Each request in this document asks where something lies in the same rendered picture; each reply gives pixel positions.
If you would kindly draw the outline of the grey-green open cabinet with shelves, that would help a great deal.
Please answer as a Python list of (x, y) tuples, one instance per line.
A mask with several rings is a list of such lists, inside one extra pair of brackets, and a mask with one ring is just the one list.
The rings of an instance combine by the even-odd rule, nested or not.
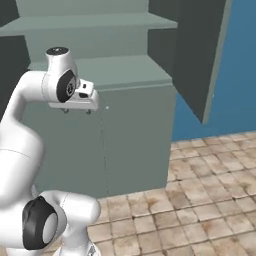
[(177, 23), (148, 10), (149, 0), (9, 0), (19, 17), (0, 27), (0, 38), (23, 36), (29, 68), (47, 68), (45, 52), (71, 50), (78, 74), (97, 89), (166, 83), (148, 55), (148, 36)]

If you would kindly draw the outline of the dark grey open cabinet door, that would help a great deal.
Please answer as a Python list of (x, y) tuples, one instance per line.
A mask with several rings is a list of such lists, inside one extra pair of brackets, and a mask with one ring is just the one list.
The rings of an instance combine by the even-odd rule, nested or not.
[(148, 55), (172, 78), (195, 116), (211, 112), (233, 0), (149, 0), (149, 12), (175, 28), (148, 32)]
[[(0, 0), (0, 28), (19, 18), (15, 0)], [(30, 57), (24, 36), (0, 35), (0, 120)]]

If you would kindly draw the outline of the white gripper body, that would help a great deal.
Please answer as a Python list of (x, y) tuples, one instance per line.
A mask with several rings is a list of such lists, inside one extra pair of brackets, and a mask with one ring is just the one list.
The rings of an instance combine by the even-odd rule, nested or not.
[(80, 109), (96, 111), (99, 107), (99, 95), (96, 90), (92, 91), (92, 95), (88, 98), (78, 97), (77, 99), (70, 99), (65, 103), (49, 103), (51, 108), (59, 109)]

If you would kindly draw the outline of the grey-green lower cabinet door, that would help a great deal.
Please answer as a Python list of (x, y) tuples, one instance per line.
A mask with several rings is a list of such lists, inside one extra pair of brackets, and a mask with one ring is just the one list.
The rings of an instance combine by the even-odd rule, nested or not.
[(98, 111), (67, 113), (46, 103), (26, 106), (23, 122), (43, 139), (45, 157), (36, 178), (39, 191), (107, 195), (101, 118)]
[(162, 84), (103, 91), (100, 99), (107, 194), (116, 196), (164, 187), (175, 88)]

